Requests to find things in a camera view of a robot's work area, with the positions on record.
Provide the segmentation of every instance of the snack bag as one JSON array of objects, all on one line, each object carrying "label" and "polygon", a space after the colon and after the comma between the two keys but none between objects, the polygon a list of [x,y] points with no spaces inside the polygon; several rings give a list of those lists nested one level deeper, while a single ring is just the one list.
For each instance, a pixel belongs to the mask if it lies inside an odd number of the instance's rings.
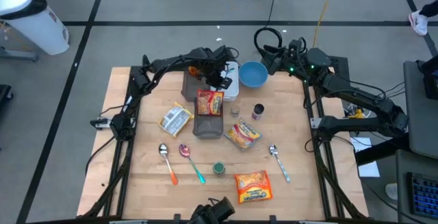
[{"label": "snack bag", "polygon": [[158,122],[158,125],[163,128],[164,131],[176,138],[184,125],[193,118],[194,116],[189,110],[186,110],[183,106],[175,102],[173,107]]},{"label": "snack bag", "polygon": [[221,91],[198,90],[198,114],[220,116],[223,100]]},{"label": "snack bag", "polygon": [[225,136],[242,150],[253,146],[254,142],[261,138],[261,134],[253,130],[242,118],[233,125]]},{"label": "snack bag", "polygon": [[266,170],[234,175],[237,183],[239,204],[247,201],[260,201],[272,198],[271,183]]}]

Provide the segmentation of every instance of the spoon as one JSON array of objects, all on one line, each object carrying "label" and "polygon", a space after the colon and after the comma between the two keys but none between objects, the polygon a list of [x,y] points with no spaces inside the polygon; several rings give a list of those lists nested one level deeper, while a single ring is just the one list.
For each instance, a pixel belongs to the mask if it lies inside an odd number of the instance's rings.
[{"label": "spoon", "polygon": [[286,169],[285,169],[285,167],[283,166],[283,163],[280,162],[280,159],[279,159],[279,150],[276,149],[276,146],[275,146],[275,145],[270,145],[270,146],[269,146],[269,152],[271,153],[272,156],[274,156],[274,157],[276,158],[276,161],[279,162],[279,165],[280,165],[281,170],[282,170],[282,172],[283,172],[283,174],[284,174],[284,176],[285,176],[285,178],[286,178],[287,183],[290,183],[289,175],[287,174]]},{"label": "spoon", "polygon": [[189,150],[189,147],[187,147],[187,146],[185,146],[185,145],[179,145],[179,153],[180,153],[183,157],[187,158],[187,159],[190,161],[190,163],[192,164],[192,166],[193,166],[193,168],[194,168],[196,174],[198,174],[199,181],[200,181],[202,184],[205,184],[205,179],[204,179],[204,177],[201,175],[201,173],[199,173],[199,171],[198,171],[198,169],[196,168],[196,166],[194,165],[193,161],[190,159],[190,150]]},{"label": "spoon", "polygon": [[167,159],[167,154],[168,154],[167,146],[165,144],[160,144],[158,147],[158,152],[162,157],[166,159],[167,167],[169,168],[170,171],[170,178],[172,179],[172,184],[176,186],[178,184],[178,179],[177,176],[175,176],[175,174],[173,173],[172,168],[170,167],[169,160]]}]

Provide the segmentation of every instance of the plastic bowl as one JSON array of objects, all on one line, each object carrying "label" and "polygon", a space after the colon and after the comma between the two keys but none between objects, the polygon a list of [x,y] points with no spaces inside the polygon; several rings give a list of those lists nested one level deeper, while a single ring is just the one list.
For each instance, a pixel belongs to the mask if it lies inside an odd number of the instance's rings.
[{"label": "plastic bowl", "polygon": [[258,88],[268,80],[268,70],[260,62],[246,62],[239,69],[239,79],[249,88]]}]

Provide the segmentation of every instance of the gray floor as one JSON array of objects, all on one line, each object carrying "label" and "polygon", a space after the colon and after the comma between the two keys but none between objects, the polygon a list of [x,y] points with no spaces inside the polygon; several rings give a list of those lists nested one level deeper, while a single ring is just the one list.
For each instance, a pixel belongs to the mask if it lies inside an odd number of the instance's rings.
[{"label": "gray floor", "polygon": [[[432,0],[414,0],[417,7]],[[48,0],[63,21],[87,21],[94,0]],[[263,21],[271,0],[102,0],[96,21]],[[276,0],[273,21],[316,21],[324,0]],[[406,0],[331,0],[327,21],[405,21]],[[167,58],[195,47],[212,49],[226,44],[240,51],[240,61],[258,60],[253,34],[259,26],[108,27],[91,29],[90,37],[65,107],[49,161],[36,193],[28,222],[69,219],[76,215],[84,181],[84,166],[95,131],[89,125],[103,104],[110,70]],[[303,36],[313,40],[312,26],[278,26],[287,42]],[[14,223],[42,151],[84,27],[68,27],[70,49],[61,55],[40,53],[37,63],[0,60],[0,83],[12,85],[15,99],[0,122],[0,223]],[[429,29],[438,40],[438,28]],[[274,43],[263,35],[261,43]],[[1,42],[20,47],[9,40]],[[402,63],[428,60],[423,38],[410,27],[321,27],[318,46],[330,55],[349,59],[351,80],[383,89],[402,82]],[[394,101],[406,108],[404,96]],[[373,144],[381,142],[372,137]],[[394,182],[395,160],[378,162],[382,177],[365,182],[386,198],[384,186]],[[397,221],[397,214],[364,187],[370,215]]]}]

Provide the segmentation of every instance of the wooden table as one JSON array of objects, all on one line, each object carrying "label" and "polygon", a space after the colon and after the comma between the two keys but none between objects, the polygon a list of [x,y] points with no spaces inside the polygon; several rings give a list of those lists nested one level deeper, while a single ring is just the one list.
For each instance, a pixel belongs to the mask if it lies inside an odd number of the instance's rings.
[{"label": "wooden table", "polygon": [[[113,68],[109,79],[103,110],[120,105],[125,100],[130,68]],[[173,219],[181,214],[189,219],[198,204],[209,203],[207,198],[228,197],[236,213],[233,220],[268,220],[275,214],[278,220],[324,220],[322,201],[315,159],[304,150],[310,139],[307,111],[302,107],[304,98],[301,82],[287,73],[269,76],[268,82],[259,89],[240,86],[240,94],[233,103],[224,104],[224,130],[227,131],[238,118],[231,117],[230,107],[238,105],[240,116],[254,129],[263,134],[254,147],[241,152],[225,137],[219,140],[199,140],[193,133],[193,121],[183,128],[177,138],[162,130],[157,122],[172,107],[174,102],[185,106],[191,112],[194,104],[185,101],[181,95],[182,72],[167,73],[159,86],[140,105],[137,134],[133,149],[124,219]],[[262,103],[265,111],[261,120],[252,120],[251,112],[256,103]],[[326,115],[343,116],[339,99],[324,99]],[[108,112],[112,116],[118,110]],[[338,134],[349,139],[347,133]],[[98,131],[93,151],[112,137],[109,129]],[[166,143],[168,156],[179,183],[173,186],[166,161],[158,154],[158,146]],[[190,156],[203,174],[207,183],[202,185],[188,159],[179,155],[179,144],[186,144],[192,152]],[[275,144],[279,150],[291,183],[288,184],[268,147]],[[355,157],[351,145],[333,139],[331,143],[339,185],[359,211],[368,215],[361,182],[357,175]],[[91,162],[83,187],[78,214],[88,211],[99,198],[108,183],[115,142],[100,152]],[[212,171],[214,162],[225,163],[226,174],[217,177]],[[272,184],[273,199],[237,203],[237,189],[233,174],[252,173],[267,170]],[[336,216],[335,202],[331,187],[329,201],[331,214]],[[118,189],[114,192],[112,214],[115,214]]]}]

